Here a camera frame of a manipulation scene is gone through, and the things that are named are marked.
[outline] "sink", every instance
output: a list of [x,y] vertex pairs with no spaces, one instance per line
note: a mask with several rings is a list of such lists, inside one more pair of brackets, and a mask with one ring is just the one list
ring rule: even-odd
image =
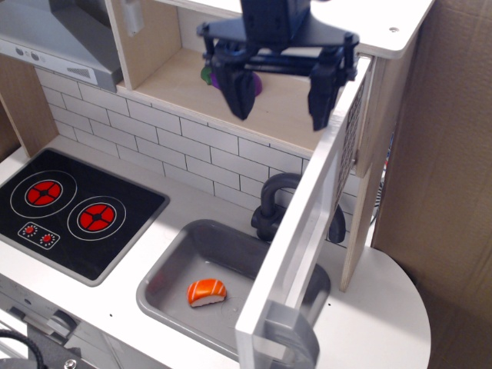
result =
[[[224,224],[199,220],[187,224],[138,286],[137,301],[148,316],[238,359],[234,326],[269,244]],[[224,282],[224,301],[190,307],[186,298],[194,281]],[[330,278],[316,265],[301,313],[312,325],[330,293]]]

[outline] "black stovetop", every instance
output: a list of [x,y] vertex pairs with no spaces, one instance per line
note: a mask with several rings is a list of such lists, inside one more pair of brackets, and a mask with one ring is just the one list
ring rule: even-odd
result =
[[48,149],[0,187],[0,237],[96,285],[168,203],[165,195]]

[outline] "black faucet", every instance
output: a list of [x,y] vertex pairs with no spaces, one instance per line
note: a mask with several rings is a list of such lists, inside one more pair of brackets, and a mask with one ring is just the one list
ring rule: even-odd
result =
[[[261,205],[254,211],[251,226],[263,241],[271,241],[277,233],[278,226],[285,214],[285,209],[275,204],[275,193],[281,188],[296,189],[301,176],[294,173],[280,173],[270,177],[261,189]],[[328,240],[339,244],[345,239],[345,216],[337,205],[328,231]]]

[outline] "cardboard wall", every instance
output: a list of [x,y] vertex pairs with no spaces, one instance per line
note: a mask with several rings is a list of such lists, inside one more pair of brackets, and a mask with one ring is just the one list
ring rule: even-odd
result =
[[492,367],[492,0],[436,0],[423,25],[373,247],[421,293],[429,368]]

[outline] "white cabinet door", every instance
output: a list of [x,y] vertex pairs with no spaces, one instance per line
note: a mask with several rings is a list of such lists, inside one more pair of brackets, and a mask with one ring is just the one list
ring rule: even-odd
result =
[[357,150],[370,65],[360,58],[341,93],[246,300],[235,327],[241,368],[316,363],[317,339],[299,307]]

